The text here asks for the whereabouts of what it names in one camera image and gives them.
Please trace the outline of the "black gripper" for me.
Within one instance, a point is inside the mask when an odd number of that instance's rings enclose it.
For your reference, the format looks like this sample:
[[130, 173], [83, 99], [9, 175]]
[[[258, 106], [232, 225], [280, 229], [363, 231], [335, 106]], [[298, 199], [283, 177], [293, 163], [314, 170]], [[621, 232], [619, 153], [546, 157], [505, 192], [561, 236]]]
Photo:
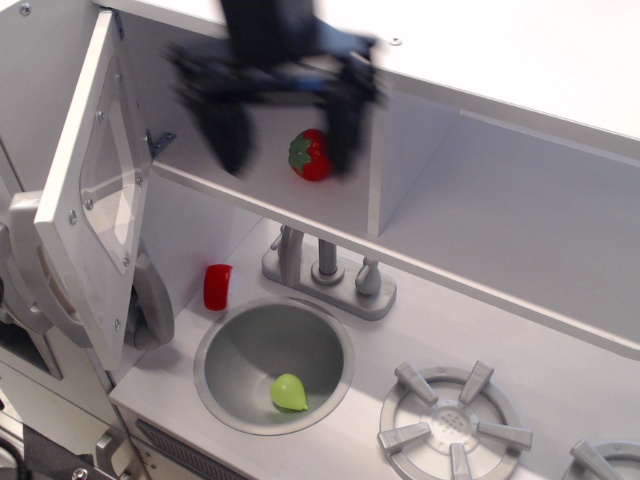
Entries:
[[376, 39], [318, 24], [316, 37], [297, 57], [268, 63], [265, 43], [256, 59], [240, 57], [231, 39], [172, 45], [175, 91], [193, 107], [198, 127], [221, 167], [239, 175], [253, 146], [252, 124], [242, 104], [323, 103], [328, 158], [347, 175], [361, 149], [362, 121], [378, 84], [371, 53]]

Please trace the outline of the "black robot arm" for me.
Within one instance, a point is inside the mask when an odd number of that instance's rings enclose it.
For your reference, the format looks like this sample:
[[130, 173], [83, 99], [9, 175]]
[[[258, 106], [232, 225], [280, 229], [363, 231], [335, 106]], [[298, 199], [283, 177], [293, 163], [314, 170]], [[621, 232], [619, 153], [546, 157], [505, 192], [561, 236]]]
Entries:
[[325, 114], [338, 175], [361, 145], [365, 106], [378, 96], [372, 36], [320, 20], [311, 1], [225, 1], [228, 36], [167, 51], [176, 92], [222, 168], [237, 175], [252, 147], [249, 103], [314, 103]]

